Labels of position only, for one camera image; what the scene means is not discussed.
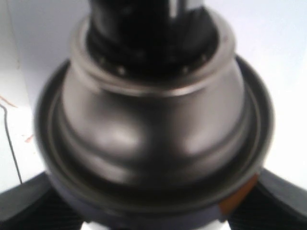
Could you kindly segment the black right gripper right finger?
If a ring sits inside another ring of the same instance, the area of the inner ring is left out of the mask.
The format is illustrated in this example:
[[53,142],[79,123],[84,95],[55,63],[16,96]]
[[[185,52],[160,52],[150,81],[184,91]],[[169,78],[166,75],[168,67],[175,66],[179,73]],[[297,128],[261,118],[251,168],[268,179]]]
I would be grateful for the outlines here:
[[264,170],[228,223],[232,230],[305,230],[307,191]]

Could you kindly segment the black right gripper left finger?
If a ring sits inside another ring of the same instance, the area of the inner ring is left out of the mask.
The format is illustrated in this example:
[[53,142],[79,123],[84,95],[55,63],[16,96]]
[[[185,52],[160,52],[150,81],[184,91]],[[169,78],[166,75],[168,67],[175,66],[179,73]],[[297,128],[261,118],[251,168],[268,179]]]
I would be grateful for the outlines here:
[[82,225],[44,172],[0,194],[2,230],[80,230]]

